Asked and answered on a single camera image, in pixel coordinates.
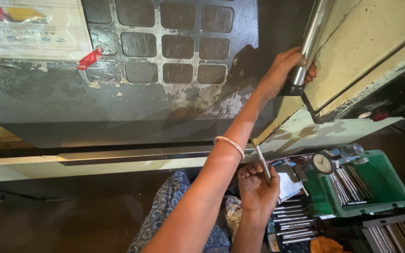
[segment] green bin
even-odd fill
[[[360,158],[369,162],[356,165],[356,170],[374,194],[374,200],[367,204],[341,206],[330,178],[317,178],[314,170],[306,172],[309,179],[304,183],[311,196],[309,209],[314,216],[332,214],[337,217],[352,217],[366,213],[405,207],[405,187],[387,156],[381,150],[366,151]]]

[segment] red button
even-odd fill
[[[374,114],[373,116],[371,116],[371,119],[374,121],[374,122],[377,122],[377,121],[381,121],[381,120],[383,120],[383,119],[386,119],[386,118],[388,118],[388,113],[385,113],[385,112],[378,112],[378,113],[376,113],[376,114]]]

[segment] green plastic tray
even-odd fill
[[[316,177],[316,171],[306,172],[309,179],[304,187],[312,198],[309,209],[314,216],[332,214],[337,217],[352,217],[366,213],[405,207],[405,186],[381,150],[366,151],[361,158],[369,162],[356,165],[356,170],[368,184],[375,199],[367,204],[342,207],[328,177]]]

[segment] floor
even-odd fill
[[[357,143],[383,150],[405,184],[405,135],[387,127]],[[186,170],[194,178],[199,168]],[[125,252],[173,171],[0,182],[0,253]],[[66,200],[44,202],[30,196]]]

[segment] silver bracelet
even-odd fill
[[[224,140],[224,141],[229,142],[231,145],[233,145],[233,146],[237,149],[237,151],[238,151],[238,152],[240,153],[240,155],[242,156],[241,161],[243,161],[243,160],[245,159],[245,152],[243,151],[243,148],[240,147],[240,145],[238,145],[237,143],[231,141],[230,139],[228,139],[228,138],[226,138],[226,137],[224,137],[224,136],[217,136],[217,137],[215,137],[215,139],[213,140],[213,144],[214,144],[214,145],[217,144],[217,142],[218,142],[219,140]]]

